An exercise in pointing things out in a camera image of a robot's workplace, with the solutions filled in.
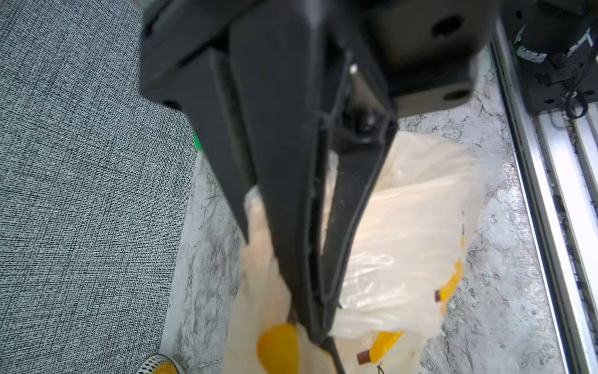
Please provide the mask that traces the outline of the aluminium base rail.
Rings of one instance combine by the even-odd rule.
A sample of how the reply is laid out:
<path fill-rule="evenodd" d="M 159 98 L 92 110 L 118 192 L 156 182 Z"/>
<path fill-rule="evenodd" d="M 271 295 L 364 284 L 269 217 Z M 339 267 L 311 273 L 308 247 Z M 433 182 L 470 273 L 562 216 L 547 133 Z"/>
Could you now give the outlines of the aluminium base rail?
<path fill-rule="evenodd" d="M 528 112 L 501 22 L 491 43 L 569 373 L 597 371 L 597 104 L 570 120 Z"/>

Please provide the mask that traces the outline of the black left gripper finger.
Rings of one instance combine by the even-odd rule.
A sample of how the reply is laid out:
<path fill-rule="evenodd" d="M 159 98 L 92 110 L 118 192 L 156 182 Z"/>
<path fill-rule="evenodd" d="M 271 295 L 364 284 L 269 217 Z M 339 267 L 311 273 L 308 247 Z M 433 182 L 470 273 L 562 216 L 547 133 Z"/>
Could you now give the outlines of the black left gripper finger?
<path fill-rule="evenodd" d="M 345 374 L 343 363 L 341 362 L 339 352 L 336 348 L 336 343 L 332 337 L 326 337 L 322 344 L 320 344 L 320 348 L 326 351 L 332 358 L 334 367 L 336 369 L 337 374 Z"/>

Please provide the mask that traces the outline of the cream plastic bag banana print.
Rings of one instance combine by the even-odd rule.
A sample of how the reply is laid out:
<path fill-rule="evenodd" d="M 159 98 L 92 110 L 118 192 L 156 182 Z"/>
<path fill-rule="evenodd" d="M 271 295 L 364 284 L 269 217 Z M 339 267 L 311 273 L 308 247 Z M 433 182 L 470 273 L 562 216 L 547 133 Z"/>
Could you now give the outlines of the cream plastic bag banana print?
<path fill-rule="evenodd" d="M 330 353 L 289 317 L 291 293 L 261 194 L 251 188 L 224 372 L 418 372 L 463 278 L 483 200 L 480 166 L 465 148 L 399 132 L 356 233 L 332 327 L 337 351 Z"/>

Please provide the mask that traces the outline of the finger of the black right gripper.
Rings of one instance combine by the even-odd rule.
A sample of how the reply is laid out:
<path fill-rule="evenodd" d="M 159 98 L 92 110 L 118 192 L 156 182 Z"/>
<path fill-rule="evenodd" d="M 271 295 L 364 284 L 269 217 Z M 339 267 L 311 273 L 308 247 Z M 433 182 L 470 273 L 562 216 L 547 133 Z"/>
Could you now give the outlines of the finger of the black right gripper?
<path fill-rule="evenodd" d="M 315 343 L 326 337 L 318 298 L 316 182 L 325 70 L 325 9 L 222 10 L 195 16 L 201 38 L 223 34 L 224 50 L 205 44 L 186 59 L 186 114 L 243 229 L 243 199 L 257 187 L 268 242 L 297 319 Z"/>
<path fill-rule="evenodd" d="M 320 263 L 323 327 L 333 324 L 353 240 L 396 131 L 385 78 L 360 32 L 332 31 L 329 46 L 339 51 L 325 81 L 338 167 Z"/>

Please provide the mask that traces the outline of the black white patterned bowl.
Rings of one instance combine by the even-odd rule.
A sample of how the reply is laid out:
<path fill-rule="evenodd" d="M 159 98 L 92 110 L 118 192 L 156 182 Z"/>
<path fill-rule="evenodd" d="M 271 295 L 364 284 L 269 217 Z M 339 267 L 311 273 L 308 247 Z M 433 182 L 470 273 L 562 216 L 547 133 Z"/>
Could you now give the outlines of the black white patterned bowl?
<path fill-rule="evenodd" d="M 166 355 L 155 354 L 147 358 L 135 371 L 136 374 L 158 374 L 158 373 L 173 373 L 185 374 L 182 366 L 173 358 Z"/>

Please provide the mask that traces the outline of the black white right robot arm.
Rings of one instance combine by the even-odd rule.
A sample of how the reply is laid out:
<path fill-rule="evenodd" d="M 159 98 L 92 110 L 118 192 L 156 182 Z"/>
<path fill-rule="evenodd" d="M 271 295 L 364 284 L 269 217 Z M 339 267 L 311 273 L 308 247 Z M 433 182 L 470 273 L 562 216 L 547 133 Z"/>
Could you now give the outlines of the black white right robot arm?
<path fill-rule="evenodd" d="M 258 186 L 281 274 L 316 344 L 399 116 L 453 108 L 496 20 L 552 104 L 585 104 L 595 1 L 156 1 L 141 95 L 184 113 L 242 230 Z"/>

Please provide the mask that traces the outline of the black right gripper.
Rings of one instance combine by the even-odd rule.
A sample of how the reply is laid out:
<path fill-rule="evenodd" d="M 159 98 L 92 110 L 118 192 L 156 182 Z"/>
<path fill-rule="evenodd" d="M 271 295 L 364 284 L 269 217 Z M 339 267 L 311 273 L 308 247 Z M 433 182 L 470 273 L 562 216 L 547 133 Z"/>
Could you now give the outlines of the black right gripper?
<path fill-rule="evenodd" d="M 247 116 L 324 109 L 335 65 L 356 65 L 381 107 L 436 112 L 472 95 L 497 1 L 157 1 L 143 17 L 140 93 L 185 113 L 198 62 L 229 61 Z"/>

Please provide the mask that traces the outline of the green plastic basket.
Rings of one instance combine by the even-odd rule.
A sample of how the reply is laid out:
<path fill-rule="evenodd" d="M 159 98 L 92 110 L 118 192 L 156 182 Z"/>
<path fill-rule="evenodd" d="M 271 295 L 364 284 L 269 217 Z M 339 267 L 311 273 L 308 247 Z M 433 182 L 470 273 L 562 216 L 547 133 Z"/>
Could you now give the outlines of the green plastic basket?
<path fill-rule="evenodd" d="M 199 138 L 197 137 L 196 134 L 193 136 L 193 140 L 194 140 L 194 145 L 195 145 L 197 151 L 203 152 L 202 144 L 200 143 Z"/>

